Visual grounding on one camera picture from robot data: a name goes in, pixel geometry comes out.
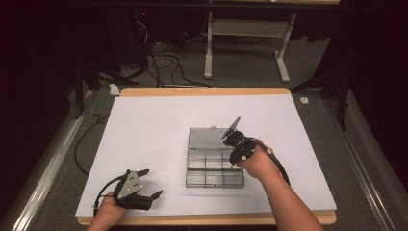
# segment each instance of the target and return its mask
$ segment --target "white stand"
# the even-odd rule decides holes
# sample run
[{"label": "white stand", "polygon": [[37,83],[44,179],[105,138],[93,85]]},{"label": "white stand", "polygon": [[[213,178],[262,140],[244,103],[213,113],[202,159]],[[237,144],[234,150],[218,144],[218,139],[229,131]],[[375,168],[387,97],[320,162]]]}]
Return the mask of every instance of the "white stand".
[{"label": "white stand", "polygon": [[274,52],[282,82],[289,83],[290,78],[283,61],[283,55],[288,45],[296,14],[292,13],[289,21],[266,22],[245,20],[213,20],[213,13],[208,13],[207,51],[205,56],[204,78],[213,76],[213,35],[235,35],[253,37],[280,37],[283,38],[282,47]]}]

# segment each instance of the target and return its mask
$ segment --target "white table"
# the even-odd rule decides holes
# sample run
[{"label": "white table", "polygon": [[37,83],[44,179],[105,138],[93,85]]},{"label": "white table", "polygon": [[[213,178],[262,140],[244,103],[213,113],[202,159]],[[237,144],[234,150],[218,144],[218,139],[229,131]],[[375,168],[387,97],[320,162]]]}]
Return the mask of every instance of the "white table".
[{"label": "white table", "polygon": [[[273,224],[268,200],[245,173],[243,189],[186,188],[191,127],[238,129],[272,146],[292,187],[323,224],[336,204],[287,89],[125,89],[112,108],[76,217],[92,219],[91,205],[105,184],[126,169],[150,169],[142,195],[163,190],[149,211],[129,210],[121,224]],[[115,184],[105,193],[112,191]]]}]

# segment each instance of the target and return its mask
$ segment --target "metal rail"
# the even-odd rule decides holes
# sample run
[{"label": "metal rail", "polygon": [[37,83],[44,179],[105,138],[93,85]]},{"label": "metal rail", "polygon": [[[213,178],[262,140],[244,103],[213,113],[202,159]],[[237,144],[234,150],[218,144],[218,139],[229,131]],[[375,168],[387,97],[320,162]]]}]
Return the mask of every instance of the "metal rail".
[{"label": "metal rail", "polygon": [[340,135],[342,136],[342,139],[348,151],[348,159],[351,162],[353,170],[357,176],[358,181],[360,182],[361,188],[363,189],[363,192],[366,195],[367,201],[371,206],[371,209],[375,215],[375,218],[378,221],[378,224],[381,227],[381,230],[384,231],[396,230],[387,210],[384,207],[381,196],[378,193],[375,186],[373,185],[370,176],[367,173],[364,164],[361,161],[358,152],[353,145],[353,142],[351,141],[350,136],[346,131],[343,130],[342,126],[337,120],[337,113],[333,105],[333,102],[330,99],[323,100],[323,102],[327,108],[327,111],[331,115],[334,123],[336,124]]},{"label": "metal rail", "polygon": [[47,168],[39,179],[36,188],[33,190],[33,193],[30,196],[26,206],[21,212],[19,218],[17,219],[13,231],[24,231],[28,230],[30,224],[36,217],[39,208],[41,207],[45,197],[48,195],[48,192],[51,189],[52,184],[60,170],[60,167],[63,163],[65,154],[72,143],[82,121],[84,120],[84,114],[89,108],[89,104],[93,97],[90,95],[90,91],[86,96],[88,99],[84,112],[77,118],[74,119],[69,124],[69,131],[67,131],[64,140],[59,143],[57,150],[55,151],[51,161],[49,162]]}]

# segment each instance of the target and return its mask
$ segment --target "metal frame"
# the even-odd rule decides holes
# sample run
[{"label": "metal frame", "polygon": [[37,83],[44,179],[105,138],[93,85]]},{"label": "metal frame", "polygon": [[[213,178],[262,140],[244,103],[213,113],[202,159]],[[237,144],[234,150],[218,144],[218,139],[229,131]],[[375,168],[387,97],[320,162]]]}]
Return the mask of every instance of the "metal frame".
[{"label": "metal frame", "polygon": [[[91,97],[91,91],[89,90],[86,98],[87,103],[84,109],[84,112],[87,111],[89,108],[90,102],[93,99]],[[13,231],[23,231],[28,230],[30,224],[36,217],[39,208],[41,207],[45,197],[48,195],[52,184],[60,170],[60,167],[63,163],[64,157],[66,152],[68,151],[69,146],[71,143],[82,123],[84,120],[84,114],[78,116],[78,118],[73,119],[72,122],[69,124],[69,130],[66,132],[64,140],[59,143],[57,150],[54,152],[54,155],[49,162],[47,168],[45,169],[44,173],[42,174],[41,178],[39,179],[36,188],[33,190],[33,193],[30,196],[26,206],[24,207],[23,211],[21,212],[20,216],[18,217],[15,225],[13,227]]]},{"label": "metal frame", "polygon": [[[213,35],[236,35],[236,36],[252,36],[252,37],[278,37],[282,38],[282,46],[279,51],[274,52],[274,58],[278,65],[279,73],[283,83],[289,83],[290,78],[283,60],[283,55],[285,54],[286,47],[288,46],[289,38],[294,26],[294,20],[296,19],[296,14],[291,13],[290,18],[285,26],[283,33],[279,32],[279,26],[281,23],[278,22],[265,22],[265,21],[228,21],[228,20],[217,20],[213,19],[213,12],[208,13],[208,31],[207,31],[207,51],[205,55],[204,64],[204,78],[211,79],[213,77]],[[242,26],[239,30],[233,30],[232,28],[239,28],[239,24],[252,24],[252,26],[258,26],[259,32],[256,31],[246,31],[245,26]]]},{"label": "metal frame", "polygon": [[337,120],[337,113],[333,102],[329,99],[323,100],[324,105],[327,108],[327,111],[331,115],[333,122],[336,124],[337,129],[339,130],[340,135],[342,136],[345,147],[348,150],[348,159],[351,162],[353,170],[357,176],[358,181],[360,182],[361,188],[363,189],[364,194],[366,195],[367,201],[371,206],[372,212],[374,213],[378,224],[381,227],[381,230],[390,231],[395,230],[393,221],[391,220],[387,210],[384,207],[384,203],[381,199],[380,194],[378,193],[376,187],[372,183],[369,174],[364,167],[363,162],[361,161],[357,150],[355,149],[353,142],[351,141],[348,133],[343,129],[342,125]]}]

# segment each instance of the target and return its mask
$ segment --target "wooden table edge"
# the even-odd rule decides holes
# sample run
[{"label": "wooden table edge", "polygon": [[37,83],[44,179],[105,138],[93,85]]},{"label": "wooden table edge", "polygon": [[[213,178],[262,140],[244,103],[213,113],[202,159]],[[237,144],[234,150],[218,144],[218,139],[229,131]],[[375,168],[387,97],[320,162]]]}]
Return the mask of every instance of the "wooden table edge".
[{"label": "wooden table edge", "polygon": [[286,88],[126,88],[120,97],[291,94]]},{"label": "wooden table edge", "polygon": [[[205,96],[205,95],[262,95],[291,94],[286,88],[126,88],[120,97],[145,96]],[[334,211],[313,212],[321,224],[332,224]],[[78,217],[82,225],[89,225],[93,217]],[[124,218],[119,225],[271,225],[276,224],[272,213],[245,215],[202,215]]]},{"label": "wooden table edge", "polygon": [[[334,211],[314,211],[318,221],[325,224],[336,222]],[[93,217],[78,217],[82,225],[89,225]],[[199,215],[199,216],[162,216],[124,218],[118,225],[273,225],[276,224],[272,213],[244,215]]]}]

